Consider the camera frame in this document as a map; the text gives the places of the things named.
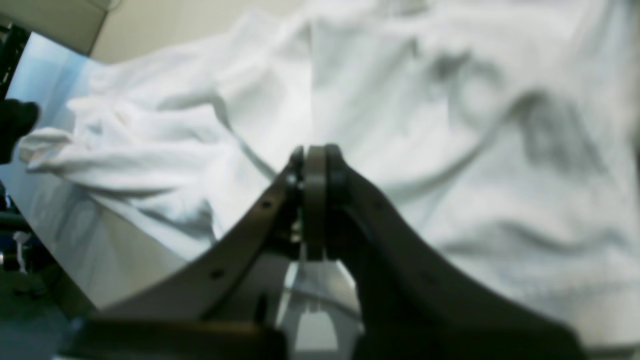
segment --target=white towel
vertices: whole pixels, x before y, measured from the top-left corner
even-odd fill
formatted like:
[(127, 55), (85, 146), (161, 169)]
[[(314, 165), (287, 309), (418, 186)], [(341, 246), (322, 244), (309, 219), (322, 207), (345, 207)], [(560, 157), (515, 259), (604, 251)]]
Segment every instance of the white towel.
[(193, 259), (300, 144), (337, 143), (473, 278), (640, 341), (631, 0), (321, 1), (97, 71), (73, 134), (20, 145)]

